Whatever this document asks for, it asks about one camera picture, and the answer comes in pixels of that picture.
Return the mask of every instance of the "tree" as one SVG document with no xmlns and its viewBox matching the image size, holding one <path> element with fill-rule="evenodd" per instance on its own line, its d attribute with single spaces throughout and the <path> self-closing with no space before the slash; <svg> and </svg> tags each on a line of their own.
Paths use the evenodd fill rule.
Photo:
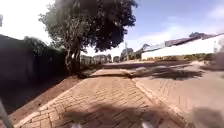
<svg viewBox="0 0 224 128">
<path fill-rule="evenodd" d="M 127 50 L 128 50 L 129 58 L 131 58 L 134 50 L 132 48 L 127 48 Z M 126 60 L 126 58 L 127 58 L 127 52 L 126 52 L 126 49 L 123 49 L 120 55 L 120 60 L 124 61 Z"/>
<path fill-rule="evenodd" d="M 111 62 L 112 57 L 110 54 L 107 55 L 107 58 L 108 58 L 108 62 Z"/>
<path fill-rule="evenodd" d="M 3 15 L 0 15 L 0 27 L 2 27 Z"/>
<path fill-rule="evenodd" d="M 205 33 L 193 32 L 189 35 L 189 37 L 202 37 L 205 36 Z"/>
<path fill-rule="evenodd" d="M 120 61 L 120 57 L 119 56 L 114 56 L 113 57 L 113 62 L 118 63 Z"/>
<path fill-rule="evenodd" d="M 87 46 L 98 52 L 123 42 L 125 28 L 136 20 L 132 7 L 137 7 L 135 0 L 56 0 L 39 20 L 54 41 L 63 42 L 72 73 L 79 71 L 80 52 Z"/>
</svg>

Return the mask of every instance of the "paved road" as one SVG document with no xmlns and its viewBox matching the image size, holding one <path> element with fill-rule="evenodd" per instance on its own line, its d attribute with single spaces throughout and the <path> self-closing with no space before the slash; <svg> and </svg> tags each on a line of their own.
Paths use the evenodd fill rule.
<svg viewBox="0 0 224 128">
<path fill-rule="evenodd" d="M 22 128 L 179 128 L 165 109 L 154 105 L 117 69 L 97 71 L 38 111 L 21 120 Z"/>
<path fill-rule="evenodd" d="M 133 81 L 145 93 L 199 128 L 224 127 L 223 72 L 202 70 L 190 63 L 134 64 L 133 68 L 131 65 L 127 72 L 133 74 Z"/>
</svg>

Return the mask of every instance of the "roof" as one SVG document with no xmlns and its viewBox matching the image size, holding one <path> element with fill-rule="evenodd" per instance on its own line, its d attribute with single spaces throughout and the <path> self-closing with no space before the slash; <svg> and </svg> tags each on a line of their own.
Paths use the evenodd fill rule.
<svg viewBox="0 0 224 128">
<path fill-rule="evenodd" d="M 201 37 L 189 37 L 189 38 L 181 38 L 181 39 L 177 39 L 177 40 L 169 40 L 169 41 L 165 41 L 165 46 L 166 47 L 170 47 L 173 45 L 181 45 L 193 40 L 197 40 L 200 39 Z"/>
</svg>

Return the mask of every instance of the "blue sky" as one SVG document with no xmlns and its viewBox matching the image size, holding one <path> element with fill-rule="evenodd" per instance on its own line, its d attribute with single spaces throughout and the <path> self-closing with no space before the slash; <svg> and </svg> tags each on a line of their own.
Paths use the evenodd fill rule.
<svg viewBox="0 0 224 128">
<path fill-rule="evenodd" d="M 0 0 L 0 14 L 4 15 L 0 33 L 22 39 L 24 36 L 38 37 L 46 42 L 50 39 L 44 26 L 38 22 L 38 14 L 46 12 L 52 0 Z M 134 9 L 136 26 L 128 28 L 125 41 L 138 50 L 144 43 L 158 44 L 163 41 L 188 36 L 191 32 L 224 32 L 224 0 L 137 0 Z M 124 48 L 104 53 L 119 55 Z M 88 55 L 95 55 L 88 48 Z"/>
</svg>

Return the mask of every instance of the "brick sidewalk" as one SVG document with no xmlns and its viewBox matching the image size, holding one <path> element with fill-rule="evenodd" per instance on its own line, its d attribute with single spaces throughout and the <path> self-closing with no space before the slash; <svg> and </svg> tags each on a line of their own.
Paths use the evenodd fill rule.
<svg viewBox="0 0 224 128">
<path fill-rule="evenodd" d="M 198 67 L 189 66 L 182 69 L 182 75 L 183 72 L 199 71 Z M 198 77 L 174 79 L 171 75 L 153 77 L 148 73 L 133 78 L 133 81 L 151 99 L 160 100 L 197 128 L 223 128 L 224 102 L 220 101 L 224 99 L 224 80 L 220 76 L 216 72 L 204 71 Z"/>
<path fill-rule="evenodd" d="M 172 121 L 163 108 L 153 105 L 122 71 L 103 69 L 15 127 L 139 128 L 147 123 L 154 128 L 179 128 L 180 125 Z"/>
</svg>

